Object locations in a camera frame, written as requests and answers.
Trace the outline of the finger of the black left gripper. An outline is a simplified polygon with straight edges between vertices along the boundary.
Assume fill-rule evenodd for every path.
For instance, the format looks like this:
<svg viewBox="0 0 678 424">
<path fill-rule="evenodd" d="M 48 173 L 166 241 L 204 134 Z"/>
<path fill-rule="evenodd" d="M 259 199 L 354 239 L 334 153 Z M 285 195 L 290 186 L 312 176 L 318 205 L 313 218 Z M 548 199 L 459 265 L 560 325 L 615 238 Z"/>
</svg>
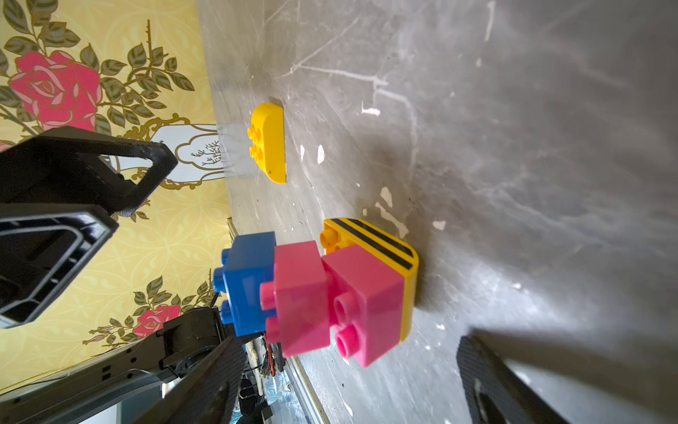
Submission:
<svg viewBox="0 0 678 424">
<path fill-rule="evenodd" d="M 1 327 L 32 323 L 113 236 L 97 205 L 1 205 Z"/>
<path fill-rule="evenodd" d="M 104 157 L 151 162 L 143 178 L 125 178 Z M 98 205 L 129 217 L 178 165 L 162 143 L 115 138 L 66 126 L 1 153 L 1 202 Z"/>
</svg>

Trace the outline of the pink lego brick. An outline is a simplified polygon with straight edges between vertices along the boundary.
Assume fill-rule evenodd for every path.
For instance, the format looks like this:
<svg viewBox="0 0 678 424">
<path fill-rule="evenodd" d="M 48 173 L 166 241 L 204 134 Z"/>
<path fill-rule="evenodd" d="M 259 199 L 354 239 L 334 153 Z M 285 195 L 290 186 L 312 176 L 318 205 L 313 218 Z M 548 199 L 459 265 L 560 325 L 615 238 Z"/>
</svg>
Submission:
<svg viewBox="0 0 678 424">
<path fill-rule="evenodd" d="M 400 343 L 404 277 L 357 245 L 323 256 L 322 263 L 337 349 L 370 367 Z"/>
<path fill-rule="evenodd" d="M 330 345 L 328 275 L 315 242 L 275 248 L 274 276 L 260 288 L 266 340 L 279 344 L 284 358 Z"/>
</svg>

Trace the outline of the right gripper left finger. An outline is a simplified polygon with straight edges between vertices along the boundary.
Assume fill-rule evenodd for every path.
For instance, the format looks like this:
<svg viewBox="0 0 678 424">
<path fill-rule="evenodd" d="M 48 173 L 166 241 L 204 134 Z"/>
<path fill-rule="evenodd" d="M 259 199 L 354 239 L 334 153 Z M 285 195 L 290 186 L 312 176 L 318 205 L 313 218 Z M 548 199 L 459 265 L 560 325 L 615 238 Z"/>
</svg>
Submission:
<svg viewBox="0 0 678 424">
<path fill-rule="evenodd" d="M 246 354 L 228 337 L 138 423 L 229 423 L 238 400 Z"/>
</svg>

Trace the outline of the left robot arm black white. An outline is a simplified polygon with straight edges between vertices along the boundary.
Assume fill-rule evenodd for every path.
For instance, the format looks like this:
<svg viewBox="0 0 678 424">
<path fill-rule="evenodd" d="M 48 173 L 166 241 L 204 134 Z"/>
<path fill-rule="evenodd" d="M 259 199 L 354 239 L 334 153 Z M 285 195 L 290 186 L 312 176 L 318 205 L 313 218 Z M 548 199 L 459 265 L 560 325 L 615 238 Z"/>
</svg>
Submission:
<svg viewBox="0 0 678 424">
<path fill-rule="evenodd" d="M 1 155 L 1 326 L 35 321 L 177 166 L 161 143 L 73 127 Z M 227 423 L 245 352 L 213 307 L 198 307 L 139 341 L 10 390 L 4 423 L 75 423 L 163 383 L 176 387 L 143 423 Z"/>
</svg>

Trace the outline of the blue lego brick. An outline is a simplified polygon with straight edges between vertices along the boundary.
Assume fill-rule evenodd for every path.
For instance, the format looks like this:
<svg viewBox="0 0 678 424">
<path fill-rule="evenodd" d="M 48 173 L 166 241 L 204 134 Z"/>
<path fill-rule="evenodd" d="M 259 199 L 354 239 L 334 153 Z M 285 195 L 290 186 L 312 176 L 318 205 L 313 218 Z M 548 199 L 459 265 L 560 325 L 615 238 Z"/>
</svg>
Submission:
<svg viewBox="0 0 678 424">
<path fill-rule="evenodd" d="M 274 277 L 275 233 L 239 235 L 222 250 L 222 266 L 214 271 L 213 286 L 227 296 L 220 309 L 222 323 L 234 326 L 239 337 L 265 331 L 275 310 L 261 308 L 260 289 Z"/>
</svg>

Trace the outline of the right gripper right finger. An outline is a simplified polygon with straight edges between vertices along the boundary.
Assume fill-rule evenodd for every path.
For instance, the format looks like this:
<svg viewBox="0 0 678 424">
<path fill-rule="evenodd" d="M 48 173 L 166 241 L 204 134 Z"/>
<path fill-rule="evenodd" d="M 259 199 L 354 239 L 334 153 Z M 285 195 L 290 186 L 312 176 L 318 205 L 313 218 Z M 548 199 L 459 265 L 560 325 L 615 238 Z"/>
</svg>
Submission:
<svg viewBox="0 0 678 424">
<path fill-rule="evenodd" d="M 461 337 L 457 367 L 472 423 L 567 423 L 477 337 Z"/>
</svg>

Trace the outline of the yellow curved lego brick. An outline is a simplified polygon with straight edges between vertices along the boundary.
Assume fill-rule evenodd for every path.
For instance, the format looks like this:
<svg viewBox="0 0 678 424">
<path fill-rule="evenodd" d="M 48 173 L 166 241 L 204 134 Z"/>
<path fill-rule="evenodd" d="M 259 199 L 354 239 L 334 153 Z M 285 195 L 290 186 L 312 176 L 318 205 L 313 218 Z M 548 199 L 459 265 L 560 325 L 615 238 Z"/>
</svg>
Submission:
<svg viewBox="0 0 678 424">
<path fill-rule="evenodd" d="M 250 156 L 258 167 L 272 182 L 285 184 L 284 109 L 271 102 L 258 106 L 252 113 L 247 134 L 252 141 Z"/>
</svg>

